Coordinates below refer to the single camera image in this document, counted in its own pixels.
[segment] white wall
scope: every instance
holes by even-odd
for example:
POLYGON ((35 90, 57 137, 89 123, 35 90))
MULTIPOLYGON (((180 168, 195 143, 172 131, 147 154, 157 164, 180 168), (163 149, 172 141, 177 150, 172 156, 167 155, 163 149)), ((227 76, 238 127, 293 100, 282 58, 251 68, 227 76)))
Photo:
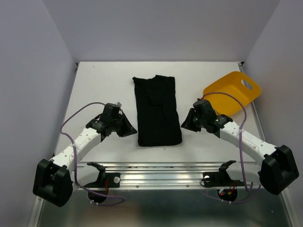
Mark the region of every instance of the white wall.
MULTIPOLYGON (((281 0, 245 63, 245 72, 262 88, 256 108, 267 140, 285 144, 303 174, 303 1, 281 0)), ((302 177, 292 185, 303 223, 302 177)))
POLYGON ((75 63, 41 0, 0 2, 0 226, 27 226, 36 165, 50 158, 75 63))
POLYGON ((242 61, 279 0, 44 0, 77 61, 242 61))

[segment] black plastic base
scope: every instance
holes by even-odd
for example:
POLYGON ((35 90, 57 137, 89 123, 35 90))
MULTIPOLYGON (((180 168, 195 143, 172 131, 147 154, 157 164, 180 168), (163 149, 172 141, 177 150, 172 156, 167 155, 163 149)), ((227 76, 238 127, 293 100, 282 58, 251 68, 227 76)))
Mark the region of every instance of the black plastic base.
POLYGON ((106 187, 106 181, 108 180, 108 187, 109 188, 119 188, 120 187, 120 181, 118 183, 114 182, 115 177, 120 178, 120 173, 106 173, 105 178, 102 182, 93 182, 88 183, 85 185, 86 188, 105 188, 106 187))
POLYGON ((72 181, 67 167, 42 159, 37 165, 33 193, 58 207, 66 204, 72 194, 72 181))
MULTIPOLYGON (((204 178, 201 180, 201 185, 205 188, 211 187, 230 187, 233 184, 233 180, 229 176, 224 176, 220 172, 205 172, 203 176, 209 176, 209 178, 204 178)), ((244 186, 242 181, 235 181, 236 186, 244 186)))

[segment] black mounting bracket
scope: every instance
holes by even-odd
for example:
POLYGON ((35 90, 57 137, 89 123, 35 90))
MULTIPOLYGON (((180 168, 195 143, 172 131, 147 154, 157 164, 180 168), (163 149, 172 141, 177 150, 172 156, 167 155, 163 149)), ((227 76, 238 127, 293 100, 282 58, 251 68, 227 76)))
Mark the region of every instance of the black mounting bracket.
MULTIPOLYGON (((106 173, 105 178, 100 182, 100 181, 95 181, 93 183, 89 183, 85 185, 87 188, 104 188, 105 190, 97 190, 95 192, 108 195, 108 188, 119 188, 120 187, 120 173, 106 173)), ((102 203, 104 202, 107 198, 102 197, 102 196, 97 196, 91 192, 88 193, 88 198, 90 200, 93 200, 94 202, 97 203, 102 203)))
POLYGON ((72 194, 72 181, 67 166, 58 166, 42 159, 36 169, 33 193, 58 207, 66 204, 72 194))
MULTIPOLYGON (((228 161, 221 165, 219 171, 217 172, 204 172, 203 179, 200 181, 200 184, 203 187, 229 187, 234 181, 228 176, 226 170, 227 168, 236 161, 228 161)), ((244 183, 241 181, 235 181, 236 186, 244 186, 244 183)))
POLYGON ((299 177, 292 150, 282 145, 271 155, 265 155, 258 174, 261 184, 267 191, 274 195, 280 194, 299 177))

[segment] yellow plastic object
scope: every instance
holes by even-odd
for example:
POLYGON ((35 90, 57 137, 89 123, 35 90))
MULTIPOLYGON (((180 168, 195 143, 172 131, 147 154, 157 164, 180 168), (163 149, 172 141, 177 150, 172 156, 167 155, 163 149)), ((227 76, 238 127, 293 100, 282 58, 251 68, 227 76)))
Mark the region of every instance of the yellow plastic object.
MULTIPOLYGON (((225 92, 237 98, 244 106, 261 94, 261 88, 242 72, 231 72, 204 89, 203 95, 212 92, 225 92)), ((205 96, 219 114, 231 116, 241 110, 241 106, 232 98, 222 94, 205 96)))

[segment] folded black garment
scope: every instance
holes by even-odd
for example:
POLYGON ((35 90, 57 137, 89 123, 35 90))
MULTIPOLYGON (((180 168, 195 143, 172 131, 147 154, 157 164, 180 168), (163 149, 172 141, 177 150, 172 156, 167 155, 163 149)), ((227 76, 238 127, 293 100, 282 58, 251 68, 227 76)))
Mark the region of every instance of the folded black garment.
POLYGON ((139 146, 171 146, 181 143, 175 78, 156 75, 152 79, 134 77, 133 80, 139 146))

